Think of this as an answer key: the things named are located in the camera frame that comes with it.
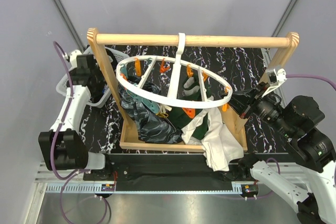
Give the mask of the white round clip hanger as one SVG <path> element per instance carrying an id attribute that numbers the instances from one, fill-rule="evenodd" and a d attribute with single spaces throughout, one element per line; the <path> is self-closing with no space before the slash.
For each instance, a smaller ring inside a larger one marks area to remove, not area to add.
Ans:
<path id="1" fill-rule="evenodd" d="M 231 100 L 233 94 L 231 85 L 225 79 L 211 72 L 210 70 L 198 66 L 196 64 L 187 62 L 185 60 L 182 60 L 182 54 L 184 52 L 186 45 L 187 45 L 187 36 L 184 33 L 179 33 L 177 35 L 177 51 L 174 58 L 164 56 L 144 55 L 144 56 L 129 57 L 125 60 L 122 60 L 120 63 L 118 63 L 116 68 L 118 82 L 128 91 L 135 94 L 136 97 L 144 98 L 149 101 L 169 106 L 180 108 L 191 108 L 191 109 L 209 109 L 227 104 Z M 140 82 L 137 85 L 134 85 L 128 81 L 128 78 L 126 77 L 125 73 L 127 71 L 127 65 L 129 63 L 135 62 L 136 60 L 139 61 L 149 60 L 150 64 L 148 65 L 148 68 L 145 71 L 145 73 L 140 77 Z M 160 61 L 164 60 L 166 62 L 173 63 L 173 69 L 170 78 L 170 86 L 166 96 L 154 94 L 149 91 L 145 91 L 143 89 L 143 85 L 147 81 L 147 78 L 150 75 L 154 67 L 154 64 L 159 60 Z M 181 66 L 189 67 L 197 71 L 198 84 L 200 86 L 200 93 L 202 97 L 201 101 L 187 101 L 177 98 L 180 75 L 181 75 Z M 223 85 L 226 88 L 227 94 L 226 96 L 224 96 L 224 98 L 213 101 L 207 98 L 205 81 L 204 81 L 205 76 L 214 79 L 215 81 L 217 81 L 219 84 Z"/>

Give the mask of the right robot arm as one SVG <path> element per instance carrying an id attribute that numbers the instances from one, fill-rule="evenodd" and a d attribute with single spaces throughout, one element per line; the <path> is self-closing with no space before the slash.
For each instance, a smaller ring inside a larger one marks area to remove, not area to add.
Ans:
<path id="1" fill-rule="evenodd" d="M 283 108 L 277 95 L 268 93 L 269 84 L 234 92 L 229 106 L 246 119 L 255 115 L 280 133 L 286 151 L 305 174 L 310 191 L 274 172 L 256 154 L 238 161 L 238 175 L 244 180 L 262 182 L 288 203 L 301 223 L 335 223 L 335 148 L 317 129 L 325 114 L 312 97 L 298 95 Z"/>

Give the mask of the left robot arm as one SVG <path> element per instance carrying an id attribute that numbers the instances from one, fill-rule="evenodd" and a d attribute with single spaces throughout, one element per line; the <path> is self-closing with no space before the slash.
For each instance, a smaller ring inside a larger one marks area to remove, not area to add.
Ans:
<path id="1" fill-rule="evenodd" d="M 38 143 L 48 170 L 95 170 L 103 180 L 113 175 L 112 165 L 104 154 L 88 151 L 79 135 L 85 107 L 90 102 L 102 106 L 105 80 L 93 54 L 79 50 L 66 56 L 71 68 L 66 81 L 65 101 L 55 123 L 47 132 L 41 132 Z"/>

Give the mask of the white cloth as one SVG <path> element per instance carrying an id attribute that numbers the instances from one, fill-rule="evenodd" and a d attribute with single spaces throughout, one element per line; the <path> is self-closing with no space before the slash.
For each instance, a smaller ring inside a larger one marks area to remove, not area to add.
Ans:
<path id="1" fill-rule="evenodd" d="M 201 139 L 200 146 L 204 150 L 206 164 L 213 171 L 229 171 L 229 163 L 244 157 L 242 146 L 238 143 L 226 124 L 218 108 L 204 109 L 182 128 L 182 140 L 185 144 L 196 145 L 192 137 L 196 128 L 206 120 L 208 130 Z"/>

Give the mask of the orange clothes peg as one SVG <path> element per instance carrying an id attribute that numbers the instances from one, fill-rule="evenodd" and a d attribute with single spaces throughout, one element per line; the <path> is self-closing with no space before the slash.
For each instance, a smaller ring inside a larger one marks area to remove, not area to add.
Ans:
<path id="1" fill-rule="evenodd" d="M 195 109 L 191 109 L 191 108 L 182 108 L 182 110 L 184 111 L 184 113 L 191 119 L 195 118 L 196 116 L 196 110 Z"/>

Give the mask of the dark patterned garment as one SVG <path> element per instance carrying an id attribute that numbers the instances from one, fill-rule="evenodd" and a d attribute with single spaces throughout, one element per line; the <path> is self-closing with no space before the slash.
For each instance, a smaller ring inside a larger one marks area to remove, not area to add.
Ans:
<path id="1" fill-rule="evenodd" d="M 182 131 L 174 127 L 165 118 L 161 118 L 143 102 L 131 97 L 131 92 L 121 84 L 118 85 L 121 106 L 134 121 L 139 139 L 145 143 L 177 144 L 182 142 Z"/>

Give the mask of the wooden hanging rack frame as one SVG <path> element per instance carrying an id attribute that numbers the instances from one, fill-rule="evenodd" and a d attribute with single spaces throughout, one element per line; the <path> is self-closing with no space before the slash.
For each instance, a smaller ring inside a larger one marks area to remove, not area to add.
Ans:
<path id="1" fill-rule="evenodd" d="M 118 93 L 116 71 L 112 68 L 105 45 L 144 45 L 144 46 L 176 46 L 177 35 L 145 35 L 145 34 L 102 34 L 97 28 L 87 31 L 87 40 L 96 57 L 100 70 L 111 90 L 119 111 L 123 117 L 120 147 L 124 150 L 168 151 L 202 153 L 199 145 L 152 144 L 139 140 L 135 123 L 121 106 Z M 284 67 L 299 45 L 299 34 L 290 32 L 286 37 L 243 37 L 243 36 L 200 36 L 187 35 L 186 47 L 228 47 L 228 48 L 275 48 L 277 51 L 270 67 Z"/>

